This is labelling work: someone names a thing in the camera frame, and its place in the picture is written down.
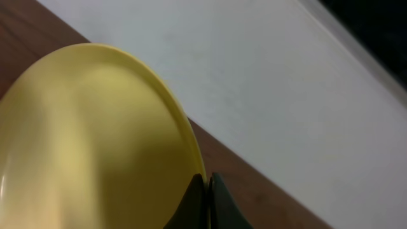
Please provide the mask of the yellow plate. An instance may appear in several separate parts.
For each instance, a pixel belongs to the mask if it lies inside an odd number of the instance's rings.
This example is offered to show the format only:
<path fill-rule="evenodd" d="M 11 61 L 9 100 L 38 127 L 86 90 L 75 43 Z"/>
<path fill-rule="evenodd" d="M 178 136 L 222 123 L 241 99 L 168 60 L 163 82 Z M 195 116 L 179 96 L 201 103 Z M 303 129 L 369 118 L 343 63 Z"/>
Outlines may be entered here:
<path fill-rule="evenodd" d="M 182 107 L 112 46 L 56 50 L 1 99 L 2 228 L 162 228 L 195 174 Z"/>

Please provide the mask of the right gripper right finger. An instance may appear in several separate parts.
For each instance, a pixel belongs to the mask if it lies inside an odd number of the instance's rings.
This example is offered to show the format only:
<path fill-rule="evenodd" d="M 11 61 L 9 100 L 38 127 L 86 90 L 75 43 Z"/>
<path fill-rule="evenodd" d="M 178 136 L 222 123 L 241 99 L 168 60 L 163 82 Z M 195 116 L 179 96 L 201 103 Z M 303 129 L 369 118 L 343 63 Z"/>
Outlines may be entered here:
<path fill-rule="evenodd" d="M 209 206 L 212 229 L 253 229 L 240 212 L 219 173 L 213 173 L 210 178 Z"/>

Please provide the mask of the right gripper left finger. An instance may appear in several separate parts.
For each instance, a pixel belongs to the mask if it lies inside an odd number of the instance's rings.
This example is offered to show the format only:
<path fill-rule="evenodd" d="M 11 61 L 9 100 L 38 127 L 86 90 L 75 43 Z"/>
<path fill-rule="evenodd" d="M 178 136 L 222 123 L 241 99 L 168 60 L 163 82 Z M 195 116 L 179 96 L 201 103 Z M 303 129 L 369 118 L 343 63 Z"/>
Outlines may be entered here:
<path fill-rule="evenodd" d="M 195 174 L 164 229 L 207 229 L 207 194 L 201 174 Z"/>

